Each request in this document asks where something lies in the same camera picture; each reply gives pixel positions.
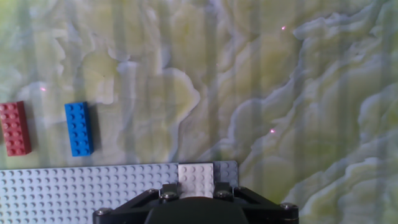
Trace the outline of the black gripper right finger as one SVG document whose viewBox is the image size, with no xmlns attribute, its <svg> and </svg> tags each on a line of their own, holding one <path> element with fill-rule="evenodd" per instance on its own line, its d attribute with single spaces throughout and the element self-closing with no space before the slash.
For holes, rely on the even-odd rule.
<svg viewBox="0 0 398 224">
<path fill-rule="evenodd" d="M 232 187 L 217 182 L 213 198 L 239 208 L 249 223 L 299 224 L 299 207 L 293 203 L 276 204 L 247 187 Z"/>
</svg>

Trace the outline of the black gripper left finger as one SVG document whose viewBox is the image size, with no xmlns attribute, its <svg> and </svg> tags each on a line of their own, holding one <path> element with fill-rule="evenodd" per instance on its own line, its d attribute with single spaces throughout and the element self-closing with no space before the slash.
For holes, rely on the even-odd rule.
<svg viewBox="0 0 398 224">
<path fill-rule="evenodd" d="M 149 212 L 179 199 L 179 183 L 163 184 L 161 189 L 149 189 L 121 206 L 99 208 L 92 214 L 93 224 L 144 223 Z"/>
</svg>

